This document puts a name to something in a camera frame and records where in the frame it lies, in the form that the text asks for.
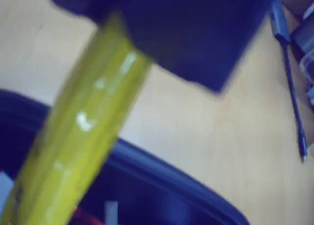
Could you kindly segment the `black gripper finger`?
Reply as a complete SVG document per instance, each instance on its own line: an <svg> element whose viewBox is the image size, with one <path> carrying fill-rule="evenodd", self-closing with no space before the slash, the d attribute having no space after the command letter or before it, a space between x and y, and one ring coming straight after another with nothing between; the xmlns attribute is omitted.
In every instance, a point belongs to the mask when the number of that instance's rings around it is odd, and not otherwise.
<svg viewBox="0 0 314 225"><path fill-rule="evenodd" d="M220 93L272 0L125 0L136 47L169 72Z"/></svg>
<svg viewBox="0 0 314 225"><path fill-rule="evenodd" d="M52 0L63 10L83 16L100 25L121 0Z"/></svg>

